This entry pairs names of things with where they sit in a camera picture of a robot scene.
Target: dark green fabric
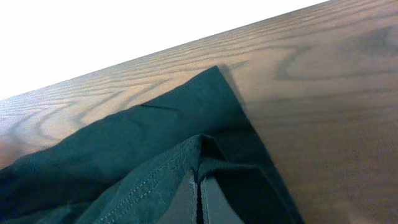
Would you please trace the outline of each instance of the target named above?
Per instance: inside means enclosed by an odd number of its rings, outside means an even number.
[[[1,170],[0,220],[156,223],[188,170],[215,176],[245,223],[302,223],[217,67]]]

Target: wooden table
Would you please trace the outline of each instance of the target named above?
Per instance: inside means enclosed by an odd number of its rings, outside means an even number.
[[[2,158],[52,146],[213,65],[306,222],[398,222],[395,0],[329,1],[2,100]]]

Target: seam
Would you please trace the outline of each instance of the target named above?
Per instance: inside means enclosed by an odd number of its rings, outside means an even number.
[[[145,181],[143,181],[138,187],[136,187],[134,190],[132,190],[124,199],[121,200],[120,204],[113,209],[111,212],[109,212],[107,215],[105,215],[104,217],[100,218],[99,221],[94,222],[94,223],[103,223],[106,219],[108,219],[111,215],[113,215],[115,212],[117,212],[118,210],[121,209],[121,207],[127,203],[127,201],[133,196],[133,194],[140,189],[141,187],[143,187],[144,185],[146,185],[148,183],[148,181],[150,181],[152,178],[154,178],[154,176],[159,173],[160,171],[162,171],[162,169],[166,168],[168,165],[170,165],[172,162],[176,161],[178,159],[178,157],[180,157],[186,150],[183,150],[181,152],[179,152],[177,155],[175,155],[173,158],[169,159],[167,162],[165,162],[163,164],[163,166],[158,169],[157,171],[153,172],[150,176],[148,176],[148,178],[146,178]],[[151,188],[150,190],[148,190],[147,192],[145,192],[144,194],[140,195],[140,197],[138,199],[136,199],[135,201],[133,201],[129,207],[125,210],[129,210],[130,207],[134,204],[137,203],[138,201],[140,201],[140,199],[142,199],[143,197],[145,197],[146,195],[150,194],[152,192],[152,190],[155,187]],[[108,223],[114,223],[117,219],[121,218],[123,215],[126,214],[126,212],[122,212],[122,215],[118,216],[117,218],[113,219],[112,221],[108,222]]]

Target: white background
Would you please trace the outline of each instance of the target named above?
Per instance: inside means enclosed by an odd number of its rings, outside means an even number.
[[[0,99],[323,1],[1,1]]]

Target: green garment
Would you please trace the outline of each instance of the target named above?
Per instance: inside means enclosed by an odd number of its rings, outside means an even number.
[[[0,170],[0,221],[157,223],[187,172],[198,223],[209,177],[244,223],[302,223],[217,67]]]

